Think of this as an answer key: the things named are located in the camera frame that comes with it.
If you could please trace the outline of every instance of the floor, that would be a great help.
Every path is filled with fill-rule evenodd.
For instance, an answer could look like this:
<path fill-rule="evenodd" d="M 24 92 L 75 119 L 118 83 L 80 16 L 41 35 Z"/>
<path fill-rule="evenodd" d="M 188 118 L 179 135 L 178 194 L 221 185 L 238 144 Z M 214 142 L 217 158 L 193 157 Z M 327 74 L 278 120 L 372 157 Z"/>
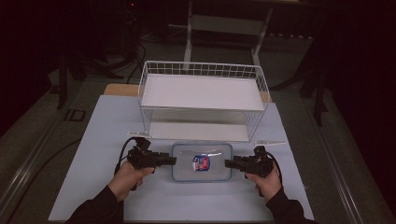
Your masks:
<path fill-rule="evenodd" d="M 139 47 L 138 54 L 142 56 L 145 50 L 145 60 L 182 61 L 185 45 L 181 39 L 184 34 L 182 30 L 178 32 L 167 41 L 146 35 L 141 41 L 144 49 Z M 285 40 L 275 36 L 264 40 L 260 60 L 268 86 L 292 77 L 310 43 L 310 39 Z M 196 39 L 191 60 L 252 64 L 249 49 L 216 47 L 212 44 L 208 46 Z M 78 143 L 67 146 L 84 134 L 96 101 L 106 85 L 125 82 L 135 67 L 133 63 L 115 70 L 124 79 L 103 77 L 90 68 L 87 68 L 85 81 L 75 81 L 69 76 L 68 101 L 64 109 L 56 109 L 57 95 L 46 93 L 0 139 L 1 204 L 11 194 L 7 186 L 13 176 L 25 171 L 21 170 L 21 166 L 33 170 L 24 174 L 25 179 L 21 182 L 27 183 L 25 188 L 14 192 L 15 198 L 21 200 L 7 204 L 5 213 L 11 217 L 9 223 L 49 223 L 50 210 Z M 133 75 L 133 83 L 139 79 L 138 70 Z M 57 71 L 49 76 L 56 82 Z M 285 126 L 316 221 L 396 223 L 332 100 L 332 93 L 325 92 L 324 103 L 328 112 L 322 113 L 323 126 L 319 127 L 312 115 L 314 98 L 302 98 L 298 92 L 302 84 L 295 83 L 271 94 Z M 69 110 L 85 113 L 85 117 L 80 121 L 70 119 Z M 63 150 L 52 158 L 60 149 Z M 34 151 L 38 152 L 36 160 L 32 160 L 34 156 L 29 156 Z"/>

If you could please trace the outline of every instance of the gray floor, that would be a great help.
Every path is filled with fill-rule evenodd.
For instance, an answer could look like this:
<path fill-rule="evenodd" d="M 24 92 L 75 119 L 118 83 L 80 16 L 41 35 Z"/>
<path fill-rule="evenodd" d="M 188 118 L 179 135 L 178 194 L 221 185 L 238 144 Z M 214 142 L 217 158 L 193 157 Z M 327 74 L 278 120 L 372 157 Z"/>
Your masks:
<path fill-rule="evenodd" d="M 293 75 L 310 43 L 310 40 L 300 38 L 284 40 L 270 36 L 265 39 L 260 59 L 269 86 Z M 185 46 L 177 41 L 167 44 L 143 41 L 142 45 L 147 49 L 146 60 L 183 61 Z M 194 46 L 191 60 L 252 64 L 249 49 Z M 126 77 L 133 67 L 116 71 Z M 57 96 L 47 93 L 0 139 L 0 192 L 5 192 L 29 152 L 40 147 L 36 142 L 50 123 L 58 121 L 48 139 L 41 141 L 46 144 L 34 164 L 36 167 L 60 148 L 79 139 L 106 85 L 122 82 L 98 76 L 90 69 L 88 71 L 89 77 L 84 82 L 70 80 L 69 101 L 65 110 L 56 110 Z M 306 194 L 316 221 L 396 223 L 332 100 L 331 92 L 326 91 L 325 105 L 329 111 L 322 114 L 323 127 L 319 128 L 313 121 L 313 99 L 301 98 L 298 93 L 301 85 L 296 83 L 271 94 L 306 185 Z M 69 108 L 86 111 L 86 118 L 82 122 L 63 121 Z M 11 223 L 48 223 L 50 210 L 77 148 L 78 144 L 67 148 L 42 170 L 28 189 Z M 356 204 L 357 213 L 349 213 L 348 207 L 353 205 L 351 203 Z"/>

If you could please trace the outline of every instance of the colorful label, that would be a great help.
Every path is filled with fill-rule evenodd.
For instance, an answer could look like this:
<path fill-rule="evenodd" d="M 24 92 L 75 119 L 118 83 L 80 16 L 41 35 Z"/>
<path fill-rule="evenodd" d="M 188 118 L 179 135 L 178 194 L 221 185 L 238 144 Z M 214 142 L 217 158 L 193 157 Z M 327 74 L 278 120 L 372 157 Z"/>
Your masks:
<path fill-rule="evenodd" d="M 192 160 L 192 169 L 194 171 L 208 171 L 210 159 L 206 155 L 196 155 Z"/>

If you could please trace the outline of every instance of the black handheld controller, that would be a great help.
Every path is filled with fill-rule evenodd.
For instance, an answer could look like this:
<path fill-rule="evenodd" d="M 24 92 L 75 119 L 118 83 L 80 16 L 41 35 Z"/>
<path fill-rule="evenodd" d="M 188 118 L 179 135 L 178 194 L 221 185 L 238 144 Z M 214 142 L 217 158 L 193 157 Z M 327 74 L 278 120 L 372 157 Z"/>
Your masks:
<path fill-rule="evenodd" d="M 225 160 L 225 167 L 238 169 L 241 172 L 258 175 L 260 177 L 267 177 L 273 170 L 273 162 L 275 162 L 279 171 L 280 182 L 282 182 L 282 174 L 280 173 L 279 166 L 274 156 L 267 152 L 264 146 L 255 147 L 253 151 L 254 156 L 234 156 L 233 161 Z"/>
<path fill-rule="evenodd" d="M 162 165 L 175 165 L 176 157 L 170 157 L 169 153 L 153 152 L 149 150 L 151 144 L 149 140 L 144 137 L 132 137 L 136 141 L 136 145 L 128 151 L 126 159 L 132 164 L 136 170 L 141 170 L 148 167 L 156 168 Z"/>

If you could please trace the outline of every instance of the white table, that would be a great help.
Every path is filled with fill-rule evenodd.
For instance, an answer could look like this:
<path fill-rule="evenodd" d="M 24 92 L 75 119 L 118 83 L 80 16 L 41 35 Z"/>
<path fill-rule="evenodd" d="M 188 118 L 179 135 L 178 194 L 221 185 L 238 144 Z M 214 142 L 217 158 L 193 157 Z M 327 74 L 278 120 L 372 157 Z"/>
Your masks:
<path fill-rule="evenodd" d="M 92 118 L 49 215 L 51 221 L 67 220 L 85 200 L 109 182 L 129 131 L 143 131 L 137 98 L 99 98 Z M 252 141 L 232 143 L 233 154 L 253 155 L 257 140 L 288 142 L 275 104 L 270 104 Z M 151 139 L 150 150 L 170 152 L 173 140 Z M 304 186 L 289 144 L 266 147 L 280 165 L 283 185 L 291 199 L 300 201 L 305 217 L 313 219 Z M 131 222 L 264 222 L 272 215 L 254 184 L 233 170 L 232 178 L 214 183 L 177 183 L 170 166 L 157 168 L 144 185 L 125 201 L 124 219 Z"/>

